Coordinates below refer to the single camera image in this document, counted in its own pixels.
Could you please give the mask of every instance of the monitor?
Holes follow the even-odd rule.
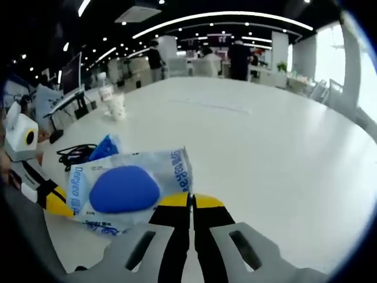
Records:
[[[61,88],[64,95],[79,91],[81,87],[81,52],[62,69]]]

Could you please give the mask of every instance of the desk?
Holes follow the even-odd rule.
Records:
[[[194,192],[223,201],[236,222],[277,243],[297,267],[332,272],[366,228],[377,145],[326,106],[277,88],[197,77],[132,91],[125,105],[118,124],[95,110],[66,129],[45,150],[46,173],[66,187],[55,152],[117,133],[130,152],[185,145]],[[109,243],[66,219],[48,216],[47,224],[68,272],[98,262]]]

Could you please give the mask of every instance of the white cup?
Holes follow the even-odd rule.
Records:
[[[114,95],[111,99],[105,100],[111,116],[115,121],[125,119],[124,95]]]

